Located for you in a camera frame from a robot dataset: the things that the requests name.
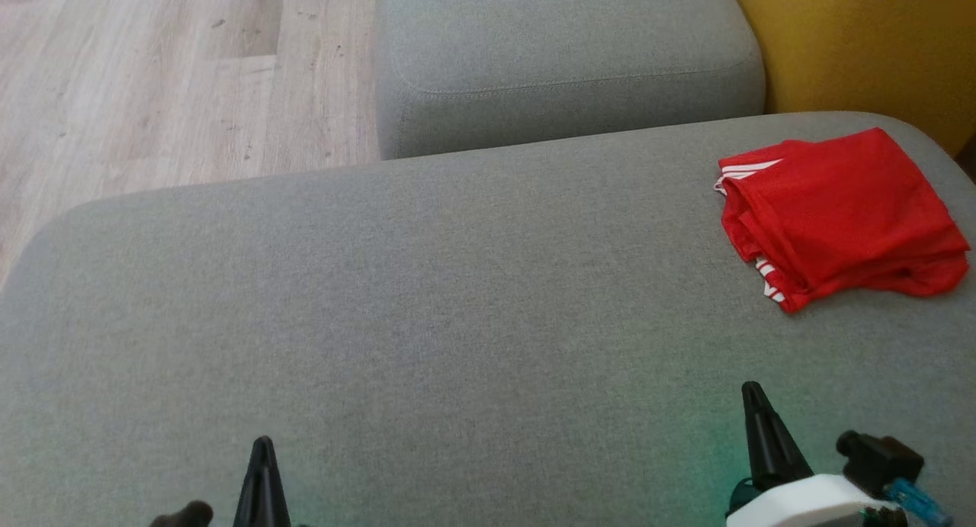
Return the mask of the large grey sofa seat cushion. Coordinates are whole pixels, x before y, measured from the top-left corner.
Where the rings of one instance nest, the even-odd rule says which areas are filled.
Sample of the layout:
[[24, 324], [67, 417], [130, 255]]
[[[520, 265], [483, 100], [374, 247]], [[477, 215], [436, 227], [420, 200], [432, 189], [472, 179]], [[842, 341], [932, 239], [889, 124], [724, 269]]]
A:
[[717, 161], [871, 127], [976, 245], [976, 185], [893, 118], [770, 114], [94, 201], [0, 295], [0, 527], [229, 525], [272, 437], [296, 523], [712, 527], [760, 382], [816, 471], [891, 435], [976, 527], [976, 269], [787, 316]]

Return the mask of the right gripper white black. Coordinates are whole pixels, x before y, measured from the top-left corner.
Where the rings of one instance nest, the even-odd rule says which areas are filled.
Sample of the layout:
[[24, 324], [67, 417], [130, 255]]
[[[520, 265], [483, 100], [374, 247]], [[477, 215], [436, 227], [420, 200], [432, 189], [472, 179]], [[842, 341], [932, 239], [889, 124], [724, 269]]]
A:
[[735, 486], [725, 527], [907, 527], [902, 506], [841, 475], [814, 475], [759, 382], [741, 390], [752, 477]]

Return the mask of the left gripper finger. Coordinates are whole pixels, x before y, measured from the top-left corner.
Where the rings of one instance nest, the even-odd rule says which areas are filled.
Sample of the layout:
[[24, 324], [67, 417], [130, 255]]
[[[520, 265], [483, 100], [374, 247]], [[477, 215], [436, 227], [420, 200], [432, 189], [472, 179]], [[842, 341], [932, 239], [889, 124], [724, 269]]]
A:
[[264, 436], [264, 527], [293, 527], [271, 437]]
[[233, 527], [265, 527], [264, 439], [264, 436], [258, 437], [253, 443], [239, 500], [235, 509]]

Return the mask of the large yellow sofa back cushion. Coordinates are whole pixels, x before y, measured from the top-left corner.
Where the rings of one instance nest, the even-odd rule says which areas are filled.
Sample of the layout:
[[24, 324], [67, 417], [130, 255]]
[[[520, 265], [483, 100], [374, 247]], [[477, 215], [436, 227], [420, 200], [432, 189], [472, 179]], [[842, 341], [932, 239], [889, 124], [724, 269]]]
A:
[[737, 0], [769, 113], [857, 111], [957, 156], [976, 137], [976, 0]]

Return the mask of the red mesh shorts white stripes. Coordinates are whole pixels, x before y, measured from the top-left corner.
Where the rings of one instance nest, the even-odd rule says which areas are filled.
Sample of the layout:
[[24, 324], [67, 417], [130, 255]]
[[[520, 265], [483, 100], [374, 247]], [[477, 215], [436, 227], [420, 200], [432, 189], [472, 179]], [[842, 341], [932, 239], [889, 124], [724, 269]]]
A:
[[934, 297], [969, 270], [946, 204], [881, 128], [788, 139], [718, 169], [722, 227], [786, 313], [850, 288]]

